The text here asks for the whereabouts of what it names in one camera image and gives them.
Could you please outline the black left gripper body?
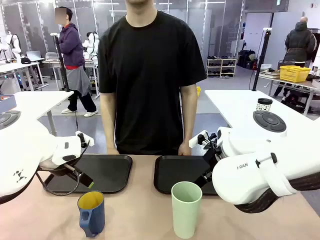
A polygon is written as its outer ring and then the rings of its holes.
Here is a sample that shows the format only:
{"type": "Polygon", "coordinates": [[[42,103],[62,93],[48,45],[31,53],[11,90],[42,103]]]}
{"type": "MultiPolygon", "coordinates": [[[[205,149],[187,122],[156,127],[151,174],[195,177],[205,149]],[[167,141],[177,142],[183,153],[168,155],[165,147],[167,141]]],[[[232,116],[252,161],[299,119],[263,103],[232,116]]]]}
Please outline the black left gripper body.
{"type": "Polygon", "coordinates": [[[78,159],[68,161],[55,169],[49,170],[49,172],[58,177],[68,176],[70,178],[77,178],[77,174],[80,173],[80,170],[76,167],[78,161],[78,159]]]}

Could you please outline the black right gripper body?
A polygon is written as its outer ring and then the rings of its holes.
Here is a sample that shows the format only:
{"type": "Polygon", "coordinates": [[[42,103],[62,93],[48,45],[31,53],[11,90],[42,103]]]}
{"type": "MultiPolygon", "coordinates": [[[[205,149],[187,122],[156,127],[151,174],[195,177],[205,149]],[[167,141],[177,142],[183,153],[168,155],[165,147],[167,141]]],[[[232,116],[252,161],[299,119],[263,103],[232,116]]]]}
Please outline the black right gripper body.
{"type": "Polygon", "coordinates": [[[203,173],[203,177],[206,181],[210,181],[212,179],[212,171],[218,161],[221,159],[221,148],[214,147],[207,150],[204,154],[203,159],[209,164],[209,170],[203,173]]]}

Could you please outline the person's left hand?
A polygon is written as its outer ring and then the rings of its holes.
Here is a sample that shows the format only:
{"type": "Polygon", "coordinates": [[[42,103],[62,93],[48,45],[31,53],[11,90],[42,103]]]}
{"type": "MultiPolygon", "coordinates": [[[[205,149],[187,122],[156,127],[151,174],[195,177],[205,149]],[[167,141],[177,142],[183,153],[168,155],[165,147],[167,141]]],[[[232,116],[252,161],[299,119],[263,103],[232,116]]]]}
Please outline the person's left hand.
{"type": "Polygon", "coordinates": [[[190,148],[188,142],[183,142],[179,146],[178,155],[179,156],[191,156],[192,155],[192,149],[190,148]]]}

